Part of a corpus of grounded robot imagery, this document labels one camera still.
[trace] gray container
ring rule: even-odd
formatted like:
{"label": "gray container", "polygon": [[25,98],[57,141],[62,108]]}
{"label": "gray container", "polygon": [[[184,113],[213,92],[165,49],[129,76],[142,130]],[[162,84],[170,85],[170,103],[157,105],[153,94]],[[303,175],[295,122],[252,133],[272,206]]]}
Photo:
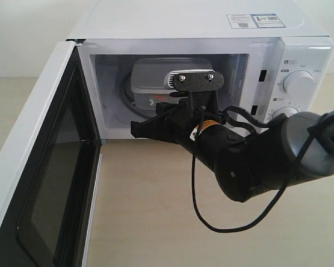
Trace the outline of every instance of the gray container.
{"label": "gray container", "polygon": [[135,106],[141,110],[155,110],[159,102],[178,103],[170,97],[175,90],[164,87],[165,76],[176,70],[212,69],[203,58],[147,58],[138,60],[131,74],[131,90]]}

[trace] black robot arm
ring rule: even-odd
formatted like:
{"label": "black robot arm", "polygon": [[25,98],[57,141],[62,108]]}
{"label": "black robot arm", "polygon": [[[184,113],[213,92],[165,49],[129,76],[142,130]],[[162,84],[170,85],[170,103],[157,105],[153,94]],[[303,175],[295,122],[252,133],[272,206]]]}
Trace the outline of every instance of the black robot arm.
{"label": "black robot arm", "polygon": [[[177,92],[172,96],[184,98],[178,104],[158,104],[154,118],[131,122],[132,135],[180,144],[215,173],[230,199],[239,202],[334,174],[334,111],[323,116],[300,112],[289,118],[282,114],[263,124],[239,107],[218,111],[217,89],[223,83],[223,76],[214,71],[180,71],[173,77]],[[231,112],[250,123],[234,120]],[[225,121],[250,135],[238,135]],[[267,129],[257,133],[254,126]],[[307,140],[307,150],[295,165]]]}

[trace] white microwave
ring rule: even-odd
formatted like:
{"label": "white microwave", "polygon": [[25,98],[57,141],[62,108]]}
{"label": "white microwave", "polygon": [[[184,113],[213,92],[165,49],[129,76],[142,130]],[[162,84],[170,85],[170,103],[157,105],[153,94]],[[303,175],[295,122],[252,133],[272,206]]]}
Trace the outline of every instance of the white microwave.
{"label": "white microwave", "polygon": [[0,267],[85,265],[101,140],[130,139],[144,120],[121,97],[139,62],[208,62],[224,76],[220,109],[267,122],[310,109],[333,52],[289,0],[97,0],[53,50],[0,152]]}

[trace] beige table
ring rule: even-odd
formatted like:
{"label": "beige table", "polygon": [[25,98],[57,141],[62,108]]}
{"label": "beige table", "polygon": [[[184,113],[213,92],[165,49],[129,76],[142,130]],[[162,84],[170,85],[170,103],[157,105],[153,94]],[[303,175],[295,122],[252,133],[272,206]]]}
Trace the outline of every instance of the beige table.
{"label": "beige table", "polygon": [[[34,80],[0,80],[0,146]],[[313,110],[334,109],[334,75]],[[87,265],[334,266],[334,177],[287,189],[270,215],[239,234],[215,234],[194,214],[191,156],[177,145],[109,141],[103,148]],[[257,216],[273,192],[245,204],[228,200],[213,174],[197,165],[197,198],[215,226]]]}

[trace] open microwave door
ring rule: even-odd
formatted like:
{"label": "open microwave door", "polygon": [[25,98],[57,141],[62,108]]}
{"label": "open microwave door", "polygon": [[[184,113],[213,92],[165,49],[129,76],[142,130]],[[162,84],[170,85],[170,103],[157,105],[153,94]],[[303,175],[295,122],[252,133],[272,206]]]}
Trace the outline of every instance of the open microwave door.
{"label": "open microwave door", "polygon": [[0,152],[0,267],[82,265],[100,147],[75,43],[58,43]]}

